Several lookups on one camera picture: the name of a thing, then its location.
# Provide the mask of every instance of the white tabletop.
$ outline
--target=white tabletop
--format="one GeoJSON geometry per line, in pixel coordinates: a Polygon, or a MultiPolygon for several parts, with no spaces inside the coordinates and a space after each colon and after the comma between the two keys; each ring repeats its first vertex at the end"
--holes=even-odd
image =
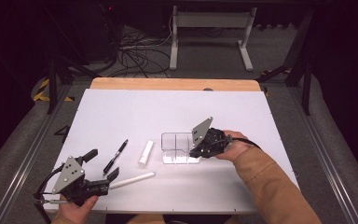
{"type": "MultiPolygon", "coordinates": [[[[103,178],[104,166],[121,144],[129,143],[112,167],[120,180],[156,172],[156,176],[100,197],[94,210],[104,213],[253,213],[251,194],[230,161],[201,159],[198,164],[163,164],[162,133],[188,133],[205,119],[211,127],[244,133],[260,145],[298,186],[262,91],[118,91],[86,90],[55,167],[68,156],[97,148],[83,164],[86,179],[103,178]],[[154,145],[145,167],[138,164],[148,141],[154,145]]],[[[49,182],[51,191],[58,175],[49,182]]],[[[58,199],[58,196],[46,196],[58,199]]],[[[55,211],[56,204],[45,204],[55,211]]]]}

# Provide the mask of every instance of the human hand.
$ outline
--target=human hand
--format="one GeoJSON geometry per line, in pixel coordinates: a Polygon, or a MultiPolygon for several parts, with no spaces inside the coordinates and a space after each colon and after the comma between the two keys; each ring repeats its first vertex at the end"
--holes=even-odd
{"type": "Polygon", "coordinates": [[[97,201],[98,197],[92,196],[87,199],[81,207],[77,206],[75,203],[61,203],[58,211],[59,216],[63,216],[75,224],[85,224],[91,209],[97,201]]]}
{"type": "MultiPolygon", "coordinates": [[[[245,138],[248,139],[245,135],[240,132],[233,132],[230,130],[224,130],[225,135],[231,134],[233,138],[245,138]]],[[[223,153],[216,155],[217,159],[235,161],[242,152],[246,151],[252,145],[244,143],[242,141],[233,141],[231,146],[223,153]]]]}

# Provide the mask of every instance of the white marker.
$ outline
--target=white marker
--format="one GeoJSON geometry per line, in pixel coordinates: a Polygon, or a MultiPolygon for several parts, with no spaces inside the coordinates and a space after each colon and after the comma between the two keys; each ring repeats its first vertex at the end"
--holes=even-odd
{"type": "Polygon", "coordinates": [[[145,147],[144,153],[142,154],[142,157],[139,160],[139,164],[141,164],[141,165],[146,165],[147,164],[147,160],[149,159],[149,155],[150,155],[150,151],[152,149],[152,146],[153,146],[153,141],[148,141],[147,145],[145,147]]]}
{"type": "Polygon", "coordinates": [[[126,179],[126,180],[111,184],[109,186],[109,189],[117,189],[117,188],[129,185],[129,184],[132,184],[132,183],[135,183],[135,182],[138,182],[138,181],[153,177],[155,175],[156,175],[155,172],[151,172],[151,173],[148,173],[148,174],[145,174],[145,175],[138,175],[138,176],[136,176],[134,178],[126,179]]]}

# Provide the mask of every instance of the wrist strap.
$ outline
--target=wrist strap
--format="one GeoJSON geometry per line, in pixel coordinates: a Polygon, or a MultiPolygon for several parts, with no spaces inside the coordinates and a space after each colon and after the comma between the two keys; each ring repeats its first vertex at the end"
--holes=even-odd
{"type": "Polygon", "coordinates": [[[244,143],[250,144],[250,145],[252,145],[252,146],[254,146],[254,147],[258,147],[258,148],[261,149],[261,147],[258,146],[256,143],[254,143],[254,142],[252,142],[251,140],[246,139],[246,138],[232,138],[232,140],[242,141],[242,142],[244,142],[244,143]]]}

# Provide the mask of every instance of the metal bracket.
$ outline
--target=metal bracket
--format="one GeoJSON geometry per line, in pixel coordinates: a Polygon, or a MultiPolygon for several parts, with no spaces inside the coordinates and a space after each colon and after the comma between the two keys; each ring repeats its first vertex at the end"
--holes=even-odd
{"type": "Polygon", "coordinates": [[[231,134],[227,135],[227,141],[228,141],[228,144],[226,145],[225,149],[223,150],[224,152],[227,151],[228,148],[231,147],[231,145],[232,145],[232,136],[231,136],[231,134]]]}
{"type": "Polygon", "coordinates": [[[36,199],[34,199],[34,204],[45,204],[45,203],[60,204],[60,203],[69,203],[69,202],[66,200],[45,200],[45,199],[36,200],[36,199]]]}
{"type": "Polygon", "coordinates": [[[205,137],[206,133],[209,130],[209,127],[212,124],[213,117],[208,117],[201,124],[197,125],[194,129],[191,130],[193,135],[193,147],[197,147],[205,137]]]}
{"type": "Polygon", "coordinates": [[[85,175],[85,172],[80,164],[75,160],[75,158],[69,157],[68,160],[66,160],[65,165],[62,167],[62,172],[51,193],[60,193],[61,190],[65,189],[82,175],[85,175]]]}

